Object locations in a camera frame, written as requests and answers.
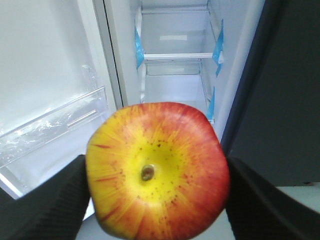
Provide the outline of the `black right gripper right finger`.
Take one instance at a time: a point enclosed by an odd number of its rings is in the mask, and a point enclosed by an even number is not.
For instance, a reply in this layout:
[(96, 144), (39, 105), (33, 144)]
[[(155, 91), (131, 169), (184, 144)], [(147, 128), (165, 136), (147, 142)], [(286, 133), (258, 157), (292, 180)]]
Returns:
[(320, 214), (286, 195), (242, 160), (227, 158), (228, 221), (237, 240), (318, 240)]

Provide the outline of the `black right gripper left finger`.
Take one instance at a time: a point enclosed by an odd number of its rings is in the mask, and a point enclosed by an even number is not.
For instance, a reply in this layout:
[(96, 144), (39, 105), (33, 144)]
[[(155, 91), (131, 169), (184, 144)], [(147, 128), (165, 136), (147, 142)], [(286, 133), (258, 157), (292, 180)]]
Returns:
[(2, 193), (2, 240), (74, 240), (82, 225), (90, 193), (86, 157), (79, 155), (61, 171), (26, 195)]

